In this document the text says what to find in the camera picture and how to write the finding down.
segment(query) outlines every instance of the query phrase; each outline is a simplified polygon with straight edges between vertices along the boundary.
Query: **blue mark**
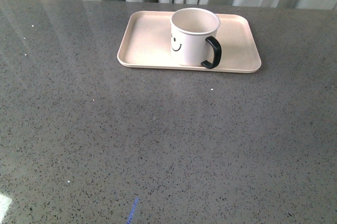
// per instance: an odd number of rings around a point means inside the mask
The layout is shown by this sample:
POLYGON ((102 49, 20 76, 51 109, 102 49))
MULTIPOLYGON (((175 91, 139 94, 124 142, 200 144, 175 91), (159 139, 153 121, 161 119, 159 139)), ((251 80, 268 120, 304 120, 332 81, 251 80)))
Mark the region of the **blue mark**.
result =
POLYGON ((133 213, 135 212, 137 203, 138 203, 138 198, 136 198, 135 202, 133 203, 132 210, 130 212, 130 215, 128 216, 128 220, 127 220, 126 224, 130 224, 131 223, 131 220, 132 220, 132 217, 133 217, 133 213))

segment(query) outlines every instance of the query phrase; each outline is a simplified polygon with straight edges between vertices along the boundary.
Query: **smiley face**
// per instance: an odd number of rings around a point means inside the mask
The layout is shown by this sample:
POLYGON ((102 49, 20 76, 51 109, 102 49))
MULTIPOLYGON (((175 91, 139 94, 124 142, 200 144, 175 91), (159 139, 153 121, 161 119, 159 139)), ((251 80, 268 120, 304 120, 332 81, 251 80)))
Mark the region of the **smiley face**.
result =
MULTIPOLYGON (((172 39, 172 38, 173 38, 173 42, 175 42, 176 39, 175 39, 175 37, 173 37, 173 35, 171 34, 171 39, 172 39)), ((181 46, 182 46, 182 44, 179 44, 179 48, 178 48, 178 49, 174 49, 173 46, 171 46, 171 48, 172 48, 175 52, 177 52, 178 50, 181 49, 181 46)))

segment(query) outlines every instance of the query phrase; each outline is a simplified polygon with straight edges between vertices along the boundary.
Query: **drawn smile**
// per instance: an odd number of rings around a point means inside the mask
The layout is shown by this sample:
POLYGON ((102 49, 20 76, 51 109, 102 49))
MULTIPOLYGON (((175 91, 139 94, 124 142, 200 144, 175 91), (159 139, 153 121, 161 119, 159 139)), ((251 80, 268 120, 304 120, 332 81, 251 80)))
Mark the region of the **drawn smile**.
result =
POLYGON ((179 48, 178 48, 178 49, 174 49, 172 46, 171 46, 171 48, 172 48, 175 52, 177 52, 178 50, 180 50, 181 44, 179 45, 179 48))

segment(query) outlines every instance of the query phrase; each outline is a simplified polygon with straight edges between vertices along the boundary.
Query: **tray rim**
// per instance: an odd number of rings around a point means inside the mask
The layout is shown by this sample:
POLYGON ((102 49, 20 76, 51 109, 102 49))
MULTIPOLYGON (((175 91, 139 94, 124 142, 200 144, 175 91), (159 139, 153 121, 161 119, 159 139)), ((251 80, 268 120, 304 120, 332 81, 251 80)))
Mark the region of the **tray rim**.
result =
POLYGON ((250 26, 249 26, 249 23, 248 23, 248 20, 246 18, 244 18, 243 16, 240 16, 240 15, 233 15, 233 14, 218 14, 218 13, 215 13, 221 20, 221 18, 224 18, 224 17, 233 17, 235 19, 238 19, 239 21, 243 22, 244 25, 247 25, 248 28, 249 28, 249 31, 250 31, 250 35, 251 35, 251 38, 253 39, 253 44, 254 44, 254 48, 256 50, 256 53, 258 55, 258 58, 259 58, 259 64, 256 68, 254 69, 249 69, 249 70, 245 70, 245 69, 221 69, 221 68, 213 68, 213 69, 206 69, 205 67, 202 67, 202 66, 183 66, 183 65, 179 65, 179 66, 152 66, 152 65, 136 65, 136 64, 131 64, 131 63, 127 63, 125 61, 122 61, 122 59, 120 58, 120 53, 121 51, 123 50, 123 45, 125 44, 124 43, 124 40, 126 39, 127 37, 127 33, 130 32, 130 27, 131 25, 133 25, 133 22, 132 20, 137 18, 137 16, 143 16, 143 15, 147 15, 147 14, 150 14, 150 15, 157 15, 157 14, 160 14, 160 15, 173 15, 174 11, 137 11, 135 13, 133 13, 130 18, 129 18, 129 21, 127 23, 127 26, 126 26, 126 29, 125 29, 125 32, 124 32, 124 35, 123 35, 123 38, 122 38, 122 41, 121 41, 121 45, 118 49, 118 52, 117 52, 117 59, 118 61, 120 62, 120 64, 122 64, 123 66, 125 67, 128 67, 128 68, 143 68, 143 69, 165 69, 165 70, 197 70, 197 71, 203 71, 203 72, 219 72, 219 73, 244 73, 244 74, 248 74, 248 73, 254 73, 256 72, 258 69, 260 69, 261 65, 262 65, 262 62, 261 62, 261 58, 260 58, 260 54, 257 50, 257 47, 256 47, 256 43, 255 43, 255 40, 254 40, 254 37, 253 37, 253 34, 251 32, 251 29, 250 29, 250 26))

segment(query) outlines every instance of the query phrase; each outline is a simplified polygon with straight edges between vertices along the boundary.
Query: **gray countertop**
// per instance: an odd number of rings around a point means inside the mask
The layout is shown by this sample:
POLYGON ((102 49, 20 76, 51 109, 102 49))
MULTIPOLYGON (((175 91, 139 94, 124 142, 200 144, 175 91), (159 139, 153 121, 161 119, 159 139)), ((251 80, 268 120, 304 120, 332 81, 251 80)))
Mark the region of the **gray countertop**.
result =
POLYGON ((3 223, 336 222, 337 11, 202 6, 253 74, 118 62, 131 14, 186 6, 0 0, 3 223))

